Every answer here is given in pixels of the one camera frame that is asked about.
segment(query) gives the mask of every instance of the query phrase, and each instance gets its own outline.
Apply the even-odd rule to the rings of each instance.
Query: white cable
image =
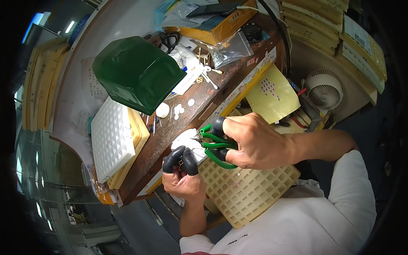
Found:
[[[251,6],[238,5],[238,6],[237,6],[237,9],[252,9],[252,10],[256,10],[256,11],[262,13],[262,14],[269,15],[269,13],[264,12],[264,11],[261,11],[261,10],[259,10],[259,9],[257,9],[257,8],[251,7]],[[284,21],[281,20],[280,18],[278,18],[278,17],[276,17],[276,18],[277,18],[278,20],[282,21],[283,24],[285,24],[285,26],[286,26],[286,32],[287,32],[287,34],[288,34],[288,39],[289,39],[289,42],[290,42],[289,53],[292,55],[292,45],[293,45],[293,44],[292,44],[292,40],[291,40],[290,34],[289,34],[289,26],[288,26],[288,24],[286,24],[286,22],[284,22]]]

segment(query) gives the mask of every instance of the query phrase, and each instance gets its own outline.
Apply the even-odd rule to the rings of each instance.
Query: white cloth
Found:
[[[290,188],[267,211],[217,244],[203,235],[183,237],[182,253],[355,254],[373,229],[375,199],[363,157],[344,154],[335,164],[328,199],[314,185]]]
[[[184,145],[187,148],[190,148],[191,151],[193,152],[193,157],[195,161],[199,165],[201,162],[203,162],[204,159],[207,158],[207,155],[204,153],[205,149],[201,146],[201,144],[198,141],[195,140],[198,139],[199,137],[200,132],[197,129],[187,129],[179,136],[177,136],[176,139],[174,139],[170,149],[173,151],[182,145]]]

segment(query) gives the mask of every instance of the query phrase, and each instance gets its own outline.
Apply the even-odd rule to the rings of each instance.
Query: hand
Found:
[[[294,143],[273,130],[258,114],[226,117],[224,133],[238,143],[238,150],[228,150],[226,161],[241,168],[271,169],[294,164]]]
[[[164,190],[169,194],[183,198],[186,202],[204,204],[206,185],[198,174],[198,166],[190,148],[180,146],[164,158],[162,182]]]

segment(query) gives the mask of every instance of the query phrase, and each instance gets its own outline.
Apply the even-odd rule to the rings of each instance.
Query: white disc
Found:
[[[160,118],[165,118],[165,117],[167,117],[167,115],[169,114],[169,112],[170,112],[170,107],[169,107],[167,104],[165,104],[165,103],[161,103],[161,104],[159,105],[159,107],[157,107],[157,109],[156,109],[156,115],[157,115],[158,117],[160,117]]]
[[[195,101],[194,101],[194,99],[190,99],[189,101],[188,101],[188,106],[193,106],[194,105],[194,103],[195,103]]]

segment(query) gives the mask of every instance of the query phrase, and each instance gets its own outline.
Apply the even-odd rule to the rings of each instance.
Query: green pliers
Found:
[[[228,164],[225,162],[225,155],[227,149],[238,150],[238,144],[234,140],[227,140],[222,138],[225,136],[224,131],[222,130],[222,123],[225,117],[219,116],[214,119],[212,124],[205,126],[200,130],[200,140],[201,146],[205,148],[205,154],[210,157],[217,165],[225,169],[234,169],[237,168],[236,165]],[[209,138],[214,143],[203,142],[203,138]]]

